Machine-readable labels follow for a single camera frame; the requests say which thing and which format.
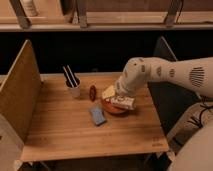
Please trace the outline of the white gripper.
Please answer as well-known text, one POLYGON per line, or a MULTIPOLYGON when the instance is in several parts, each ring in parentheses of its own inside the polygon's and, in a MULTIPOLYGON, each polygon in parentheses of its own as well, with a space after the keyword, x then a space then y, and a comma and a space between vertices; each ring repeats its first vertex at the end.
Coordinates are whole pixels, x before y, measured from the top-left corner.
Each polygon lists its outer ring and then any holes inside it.
POLYGON ((106 88, 101 97, 103 100, 110 102, 113 106, 127 110, 135 109, 135 99, 132 97, 117 95, 113 85, 106 88))

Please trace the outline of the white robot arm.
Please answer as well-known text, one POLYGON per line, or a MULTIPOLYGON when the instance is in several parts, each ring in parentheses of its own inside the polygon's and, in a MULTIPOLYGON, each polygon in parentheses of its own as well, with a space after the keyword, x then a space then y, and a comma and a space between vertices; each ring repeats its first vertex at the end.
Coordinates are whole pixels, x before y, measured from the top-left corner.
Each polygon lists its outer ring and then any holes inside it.
MULTIPOLYGON (((147 82, 170 82, 213 98, 213 57, 169 61, 159 57, 133 57, 105 100, 131 110, 130 99, 147 82)), ((197 131, 182 147, 167 171, 213 171, 213 121, 197 131)))

